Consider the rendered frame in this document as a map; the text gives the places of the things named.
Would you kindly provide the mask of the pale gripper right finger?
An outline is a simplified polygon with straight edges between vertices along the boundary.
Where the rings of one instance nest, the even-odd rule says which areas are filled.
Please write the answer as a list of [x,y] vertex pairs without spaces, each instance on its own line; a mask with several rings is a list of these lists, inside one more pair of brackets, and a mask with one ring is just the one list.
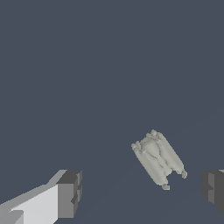
[[203,196],[224,214],[224,170],[202,171],[200,178]]

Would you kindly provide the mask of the pale grey ridged object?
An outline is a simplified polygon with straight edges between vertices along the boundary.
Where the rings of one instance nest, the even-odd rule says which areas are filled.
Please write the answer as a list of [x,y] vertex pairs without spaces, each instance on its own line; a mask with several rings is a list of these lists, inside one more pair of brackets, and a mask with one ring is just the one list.
[[183,179],[187,177],[184,164],[167,139],[154,129],[141,141],[131,145],[137,159],[152,180],[164,190],[169,190],[167,177],[176,172]]

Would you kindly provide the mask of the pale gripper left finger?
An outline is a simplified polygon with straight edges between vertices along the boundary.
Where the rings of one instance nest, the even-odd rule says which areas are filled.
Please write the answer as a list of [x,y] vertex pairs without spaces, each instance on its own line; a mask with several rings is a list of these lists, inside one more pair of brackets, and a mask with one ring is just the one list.
[[0,205],[0,224],[55,224],[73,218],[82,195],[82,171],[59,170],[45,185]]

